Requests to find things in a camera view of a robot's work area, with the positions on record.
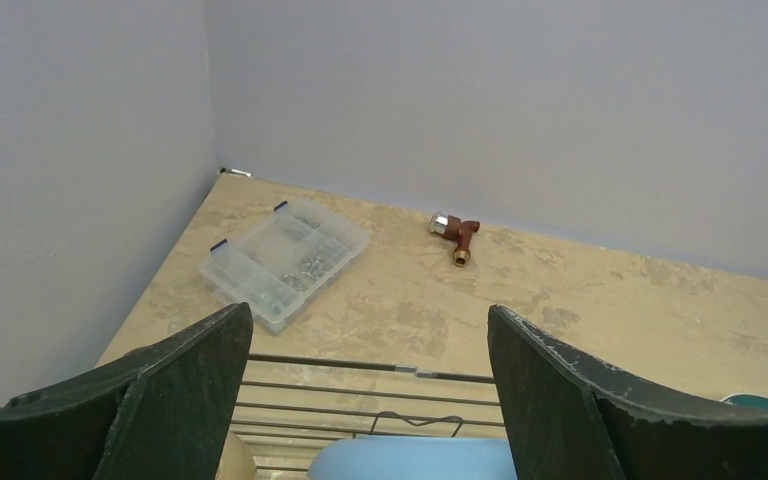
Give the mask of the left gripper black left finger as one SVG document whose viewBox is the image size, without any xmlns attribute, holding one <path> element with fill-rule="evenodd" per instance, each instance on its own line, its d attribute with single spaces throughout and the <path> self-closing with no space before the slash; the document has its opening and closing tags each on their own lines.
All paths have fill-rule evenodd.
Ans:
<svg viewBox="0 0 768 480">
<path fill-rule="evenodd" d="M 212 479 L 253 337 L 245 303 L 0 408 L 0 479 Z"/>
</svg>

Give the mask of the white bowl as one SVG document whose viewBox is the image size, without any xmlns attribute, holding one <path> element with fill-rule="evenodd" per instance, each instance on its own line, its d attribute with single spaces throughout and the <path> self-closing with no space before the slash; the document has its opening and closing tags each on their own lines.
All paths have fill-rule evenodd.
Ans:
<svg viewBox="0 0 768 480">
<path fill-rule="evenodd" d="M 249 447 L 233 432 L 226 436 L 216 480 L 254 480 L 257 465 Z"/>
</svg>

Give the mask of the light blue plate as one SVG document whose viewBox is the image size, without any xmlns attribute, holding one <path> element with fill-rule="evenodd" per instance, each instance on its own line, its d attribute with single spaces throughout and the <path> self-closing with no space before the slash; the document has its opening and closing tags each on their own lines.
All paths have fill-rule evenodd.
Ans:
<svg viewBox="0 0 768 480">
<path fill-rule="evenodd" d="M 310 479 L 515 479 L 499 438 L 365 436 L 336 441 L 312 461 Z"/>
</svg>

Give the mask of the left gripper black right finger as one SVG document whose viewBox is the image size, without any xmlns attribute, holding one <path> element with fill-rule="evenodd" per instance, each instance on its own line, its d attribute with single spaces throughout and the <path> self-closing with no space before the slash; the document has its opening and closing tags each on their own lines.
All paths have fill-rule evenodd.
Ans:
<svg viewBox="0 0 768 480">
<path fill-rule="evenodd" d="M 646 380 L 502 306 L 491 369 L 521 479 L 768 479 L 768 410 Z"/>
</svg>

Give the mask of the green rim white plate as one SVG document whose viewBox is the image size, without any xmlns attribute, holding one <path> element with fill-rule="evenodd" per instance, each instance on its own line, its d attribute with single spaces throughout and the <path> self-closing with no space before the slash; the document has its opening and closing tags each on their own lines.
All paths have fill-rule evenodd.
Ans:
<svg viewBox="0 0 768 480">
<path fill-rule="evenodd" d="M 768 397 L 753 393 L 733 393 L 721 399 L 722 403 L 768 410 Z"/>
</svg>

